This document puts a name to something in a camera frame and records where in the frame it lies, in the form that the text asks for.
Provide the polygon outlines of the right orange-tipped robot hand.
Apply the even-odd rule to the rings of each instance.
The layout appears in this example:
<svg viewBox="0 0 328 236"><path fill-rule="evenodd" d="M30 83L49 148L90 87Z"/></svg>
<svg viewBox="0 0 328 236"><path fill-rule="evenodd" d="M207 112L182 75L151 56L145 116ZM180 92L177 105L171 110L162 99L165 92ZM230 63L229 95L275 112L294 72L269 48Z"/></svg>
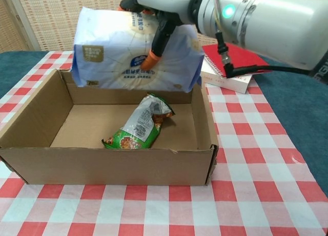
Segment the right orange-tipped robot hand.
<svg viewBox="0 0 328 236"><path fill-rule="evenodd" d="M181 25L194 25L196 7L200 0L121 0L119 11L154 15L158 28L147 58L141 70L151 70L161 59L175 28Z"/></svg>

